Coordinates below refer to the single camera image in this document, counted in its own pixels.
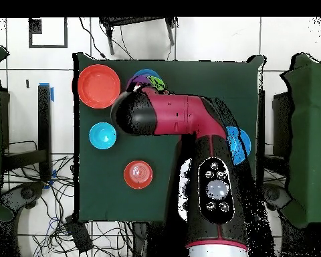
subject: electrical cord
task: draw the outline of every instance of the electrical cord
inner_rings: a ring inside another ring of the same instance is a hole
[[[107,33],[105,33],[104,30],[102,29],[100,21],[99,21],[99,26],[100,26],[100,29],[102,30],[102,32],[106,35],[106,37],[108,37],[108,36],[107,36]],[[124,49],[120,44],[118,44],[113,38],[112,38],[112,41],[113,41],[114,43],[116,43],[118,46],[120,46],[120,48],[121,48],[122,50],[124,50],[124,51],[130,56],[130,54],[127,52],[127,50],[125,50],[125,49]]]
[[[94,41],[94,37],[93,37],[92,33],[91,33],[90,31],[88,31],[88,30],[83,26],[82,19],[81,19],[80,17],[79,17],[79,19],[80,19],[80,22],[81,22],[82,29],[84,29],[85,31],[87,31],[87,32],[90,34],[90,37],[91,37],[92,40],[93,40],[94,48],[98,51],[98,53],[99,53],[105,60],[107,60],[106,56],[96,47],[95,41]]]
[[[133,60],[132,56],[130,55],[130,53],[127,50],[127,47],[125,46],[124,38],[122,37],[122,27],[121,26],[120,26],[120,34],[121,34],[121,39],[122,39],[122,43],[124,44],[125,50],[126,50],[128,56],[130,56],[130,59]]]
[[[35,149],[37,150],[37,143],[35,141],[21,141],[21,142],[13,142],[9,143],[9,145],[21,144],[21,143],[34,143]]]
[[[73,157],[68,158],[67,156],[61,158],[61,159],[56,159],[54,161],[52,161],[52,168],[57,165],[58,163],[60,163],[60,166],[58,167],[58,170],[56,171],[56,176],[53,177],[50,181],[48,181],[46,183],[46,185],[49,185],[49,190],[52,191],[52,194],[55,198],[55,217],[52,217],[51,212],[49,210],[49,204],[47,204],[47,201],[41,196],[41,200],[44,203],[45,207],[46,207],[46,214],[49,217],[49,226],[47,228],[46,231],[46,237],[42,240],[39,241],[35,236],[33,236],[33,241],[37,244],[37,247],[35,249],[35,252],[33,253],[33,257],[51,257],[51,255],[54,254],[64,254],[65,257],[69,257],[68,253],[70,252],[75,252],[78,251],[78,249],[76,248],[76,246],[71,247],[69,249],[64,247],[65,243],[74,243],[74,240],[72,239],[72,237],[69,235],[69,233],[67,232],[67,229],[65,227],[65,222],[63,221],[63,217],[64,217],[64,208],[63,205],[61,203],[62,201],[62,197],[63,196],[68,196],[68,197],[73,197],[73,195],[67,195],[65,194],[65,191],[68,187],[73,187],[74,186],[74,182],[72,181],[72,179],[67,178],[67,177],[62,177],[61,175],[59,175],[60,170],[62,170],[71,160],[73,159]],[[11,171],[12,172],[12,176],[14,177],[20,177],[20,178],[26,178],[29,181],[40,181],[40,174],[39,171],[34,167],[34,165],[32,165],[33,168],[31,167],[23,167],[21,168],[21,172],[22,174],[18,174],[15,171]],[[74,166],[70,166],[70,170],[71,172],[73,172],[74,170]],[[28,175],[27,171],[32,171],[33,175]],[[51,184],[51,181],[53,181],[54,183],[58,182],[61,184],[61,187],[59,189],[55,188],[54,184]],[[98,246],[93,246],[94,249],[94,257],[96,257],[98,252],[103,252],[105,253],[107,256],[109,257],[116,257],[115,255],[113,255],[112,252],[109,252],[108,250],[111,251],[117,251],[118,253],[118,257],[123,257],[123,255],[120,253],[121,249],[123,249],[125,246],[127,247],[127,255],[126,257],[129,257],[129,252],[132,252],[132,255],[136,256],[137,253],[133,250],[133,248],[131,247],[131,243],[132,241],[130,240],[130,238],[128,237],[128,230],[127,227],[130,228],[130,224],[128,223],[124,223],[124,229],[120,227],[120,223],[119,223],[119,228],[113,228],[111,230],[108,230],[107,232],[102,232],[102,230],[98,227],[99,231],[101,232],[101,236],[99,236],[98,238],[101,238],[102,236],[106,237],[109,242],[110,242],[110,247],[109,248],[99,248]],[[122,246],[119,247],[119,245],[116,246],[116,248],[112,247],[112,243],[110,238],[108,238],[107,236],[105,236],[105,234],[111,232],[112,230],[119,230],[118,234],[117,234],[117,244],[119,242],[119,238],[123,239],[123,243]]]
[[[169,52],[169,54],[168,54],[167,61],[169,60],[169,56],[170,56],[170,53],[171,53],[171,47],[172,47],[172,45],[171,45],[171,43],[170,43],[170,52]]]

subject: control buttons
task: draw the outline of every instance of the control buttons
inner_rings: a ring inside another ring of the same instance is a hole
[[[207,195],[210,198],[222,200],[229,191],[229,186],[221,180],[212,180],[207,185]]]
[[[211,169],[213,169],[213,170],[217,170],[219,168],[219,165],[216,163],[216,162],[213,162],[212,164],[211,164]]]
[[[228,204],[226,203],[226,202],[221,202],[220,203],[220,210],[222,211],[222,212],[228,212],[228,209],[229,209],[229,206],[228,206]]]
[[[208,202],[208,204],[207,204],[207,209],[208,209],[209,211],[214,210],[214,209],[215,209],[215,203],[213,203],[213,202]]]
[[[206,172],[206,178],[212,178],[214,176],[214,173],[211,171]]]

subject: plastic bowl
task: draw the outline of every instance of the plastic bowl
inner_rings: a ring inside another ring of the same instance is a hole
[[[124,170],[124,179],[133,189],[142,189],[152,181],[152,168],[144,161],[132,161]]]
[[[91,65],[78,78],[80,100],[91,108],[106,108],[120,94],[120,80],[116,72],[105,65]]]
[[[151,69],[139,70],[135,75],[133,75],[133,77],[136,77],[136,76],[145,76],[145,77],[154,76],[154,77],[162,79],[155,71],[153,71]]]
[[[229,148],[231,149],[232,160],[234,165],[238,165],[246,159],[245,153],[243,151],[243,145],[241,144],[241,141],[238,137],[239,131],[237,127],[233,126],[226,127],[226,129],[228,132],[227,140],[229,143]],[[240,137],[243,144],[245,145],[245,150],[248,156],[251,152],[251,140],[243,129],[240,129]]]
[[[116,130],[107,122],[96,123],[90,129],[89,140],[97,149],[109,149],[116,141]]]

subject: table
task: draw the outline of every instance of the table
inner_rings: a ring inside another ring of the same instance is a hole
[[[262,56],[253,56],[247,62],[178,62],[164,60],[95,60],[83,53],[73,55],[74,70],[80,73],[93,64],[112,68],[119,76],[121,92],[127,81],[141,69],[156,71],[166,86],[175,94],[196,94],[208,98],[218,97],[226,103],[247,132],[252,148],[249,162],[255,168],[255,130],[257,124],[258,69]],[[78,74],[74,72],[74,82]],[[97,122],[112,123],[110,108],[92,109],[78,101],[80,197],[79,220],[162,222],[165,217],[169,176],[175,154],[177,136],[134,137],[117,132],[114,146],[98,150],[89,141],[89,131]],[[133,160],[146,161],[153,170],[151,184],[142,190],[134,190],[125,184],[125,166]]]
[[[294,56],[283,74],[294,102],[288,191],[294,198],[283,210],[297,228],[321,223],[321,63]]]

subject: red plate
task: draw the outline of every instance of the red plate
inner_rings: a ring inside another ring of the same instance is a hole
[[[142,189],[152,181],[152,169],[144,161],[133,161],[124,170],[124,179],[133,189]]]
[[[78,78],[81,101],[91,108],[106,108],[120,94],[120,80],[115,71],[105,65],[91,65]]]

